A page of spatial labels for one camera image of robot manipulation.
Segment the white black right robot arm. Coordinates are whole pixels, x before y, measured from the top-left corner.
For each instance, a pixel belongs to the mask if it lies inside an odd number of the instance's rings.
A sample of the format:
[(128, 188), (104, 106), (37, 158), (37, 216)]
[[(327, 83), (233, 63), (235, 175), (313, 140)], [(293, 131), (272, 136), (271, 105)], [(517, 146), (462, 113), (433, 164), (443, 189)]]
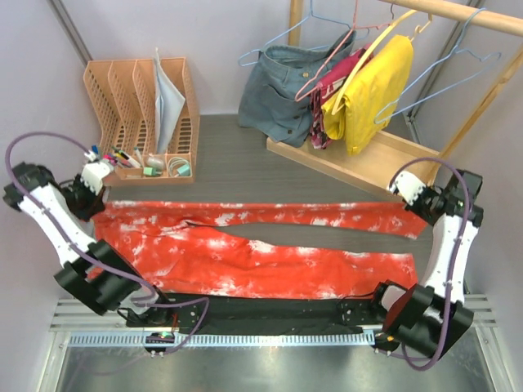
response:
[(464, 305), (464, 273), (470, 247), (483, 221), (476, 205), (481, 176), (457, 170), (444, 188), (424, 184), (400, 171), (389, 190), (400, 195), (405, 210), (432, 228), (427, 270), (420, 283), (406, 288), (380, 283), (369, 302), (370, 317), (382, 323), (380, 350), (409, 347), (424, 358), (441, 358), (471, 327), (473, 312)]

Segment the orange tie-dye trousers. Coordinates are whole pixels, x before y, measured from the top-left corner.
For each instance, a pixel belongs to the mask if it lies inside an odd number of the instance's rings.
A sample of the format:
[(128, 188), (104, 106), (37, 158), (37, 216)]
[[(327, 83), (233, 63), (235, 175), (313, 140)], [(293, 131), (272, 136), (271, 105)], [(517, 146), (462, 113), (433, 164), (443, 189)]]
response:
[(223, 232), (230, 225), (291, 224), (415, 239), (425, 222), (401, 203), (175, 203), (113, 201), (95, 234), (163, 292), (327, 300), (369, 296), (379, 283), (413, 286), (409, 253), (277, 246)]

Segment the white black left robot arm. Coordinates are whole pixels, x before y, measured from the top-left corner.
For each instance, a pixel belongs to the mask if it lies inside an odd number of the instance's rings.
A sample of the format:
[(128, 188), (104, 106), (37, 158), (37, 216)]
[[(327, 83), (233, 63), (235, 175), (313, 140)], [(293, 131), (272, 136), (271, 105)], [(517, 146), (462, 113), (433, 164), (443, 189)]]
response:
[(4, 188), (4, 202), (32, 217), (51, 241), (61, 269), (54, 279), (94, 313), (109, 311), (129, 327), (162, 327), (172, 320), (173, 306), (156, 290), (140, 307), (140, 274), (105, 240), (87, 234), (81, 224), (105, 210), (104, 180), (114, 169), (102, 161), (86, 163), (69, 185), (60, 185), (43, 165), (20, 163), (14, 181)]

